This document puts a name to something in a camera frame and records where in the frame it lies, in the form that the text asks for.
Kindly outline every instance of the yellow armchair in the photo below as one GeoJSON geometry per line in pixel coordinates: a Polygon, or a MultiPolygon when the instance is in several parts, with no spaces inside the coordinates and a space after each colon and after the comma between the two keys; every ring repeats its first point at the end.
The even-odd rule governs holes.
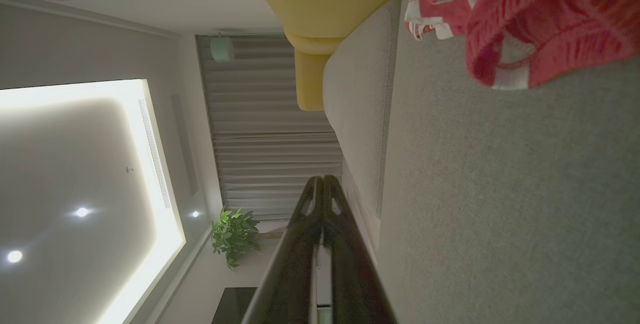
{"type": "Polygon", "coordinates": [[[338,45],[389,0],[266,0],[295,48],[295,89],[302,110],[322,111],[325,64],[338,45]]]}

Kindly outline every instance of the recessed ceiling light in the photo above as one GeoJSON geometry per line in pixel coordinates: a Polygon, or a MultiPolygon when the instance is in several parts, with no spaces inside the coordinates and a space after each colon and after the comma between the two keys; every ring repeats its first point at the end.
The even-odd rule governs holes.
{"type": "Polygon", "coordinates": [[[87,208],[79,208],[75,212],[75,215],[77,215],[78,217],[84,217],[87,214],[89,214],[89,209],[87,209],[87,208]]]}
{"type": "Polygon", "coordinates": [[[8,260],[11,263],[17,263],[22,258],[23,258],[23,253],[21,253],[18,250],[14,250],[14,251],[10,252],[9,255],[6,256],[6,260],[8,260]]]}

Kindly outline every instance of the sofa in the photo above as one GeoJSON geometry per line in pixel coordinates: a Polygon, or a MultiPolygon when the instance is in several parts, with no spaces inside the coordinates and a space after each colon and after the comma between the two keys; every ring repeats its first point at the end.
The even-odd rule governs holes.
{"type": "Polygon", "coordinates": [[[294,48],[300,109],[323,110],[325,64],[338,45],[388,0],[266,0],[294,48]]]}
{"type": "Polygon", "coordinates": [[[414,40],[406,7],[381,3],[322,71],[398,322],[640,322],[640,60],[496,91],[463,37],[414,40]]]}

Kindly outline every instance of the cove lighting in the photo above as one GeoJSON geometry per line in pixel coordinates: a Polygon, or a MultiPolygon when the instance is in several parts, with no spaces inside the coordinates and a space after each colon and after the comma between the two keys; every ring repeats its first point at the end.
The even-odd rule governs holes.
{"type": "MultiPolygon", "coordinates": [[[[73,106],[95,99],[116,101],[126,116],[138,159],[135,171],[140,172],[144,180],[141,189],[149,198],[155,227],[155,241],[151,249],[94,320],[94,324],[121,324],[131,319],[185,245],[147,81],[115,80],[0,90],[0,111],[24,112],[38,106],[73,106]]],[[[87,208],[79,208],[75,215],[84,217],[89,212],[87,208]]],[[[12,251],[7,260],[14,262],[20,258],[20,251],[12,251]]]]}

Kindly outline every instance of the sofa armrest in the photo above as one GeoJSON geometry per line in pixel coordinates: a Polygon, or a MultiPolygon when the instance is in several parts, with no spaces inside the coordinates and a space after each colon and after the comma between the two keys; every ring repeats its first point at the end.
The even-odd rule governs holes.
{"type": "Polygon", "coordinates": [[[325,64],[331,55],[311,55],[297,49],[294,53],[297,106],[309,112],[322,112],[325,110],[322,97],[322,78],[325,64]]]}

